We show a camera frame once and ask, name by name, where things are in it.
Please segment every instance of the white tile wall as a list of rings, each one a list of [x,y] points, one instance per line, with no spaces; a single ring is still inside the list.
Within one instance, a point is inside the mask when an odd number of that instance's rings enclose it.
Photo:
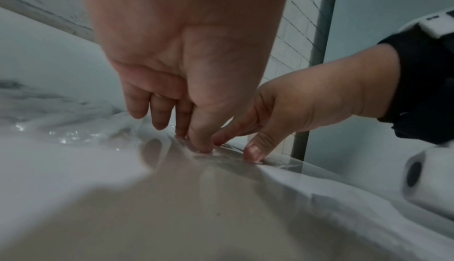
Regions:
[[[287,0],[262,83],[323,61],[333,0]],[[275,151],[290,155],[295,136]]]

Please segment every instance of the black sleeve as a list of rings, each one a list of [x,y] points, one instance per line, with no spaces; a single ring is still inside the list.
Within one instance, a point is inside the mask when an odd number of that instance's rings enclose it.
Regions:
[[[381,122],[398,137],[441,144],[454,139],[454,53],[416,25],[380,42],[399,54],[401,78]]]

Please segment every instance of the hand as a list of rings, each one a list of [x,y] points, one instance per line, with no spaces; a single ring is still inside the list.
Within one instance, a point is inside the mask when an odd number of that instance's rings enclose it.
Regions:
[[[299,70],[263,84],[248,112],[216,133],[221,145],[236,136],[257,135],[244,157],[260,162],[288,135],[341,122],[352,115],[381,117],[399,81],[399,58],[388,45]]]
[[[129,112],[212,150],[211,136],[245,109],[263,74],[285,0],[86,0]]]

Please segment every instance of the toilet paper roll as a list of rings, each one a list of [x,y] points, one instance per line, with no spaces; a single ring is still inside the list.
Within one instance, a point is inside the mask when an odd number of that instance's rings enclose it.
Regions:
[[[410,158],[402,183],[407,201],[454,218],[454,143],[429,148]]]

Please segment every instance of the clear plastic film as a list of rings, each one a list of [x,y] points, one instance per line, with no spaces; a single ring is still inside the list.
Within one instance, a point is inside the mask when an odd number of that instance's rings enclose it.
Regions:
[[[138,142],[140,121],[105,101],[87,102],[0,80],[0,132],[117,150]]]

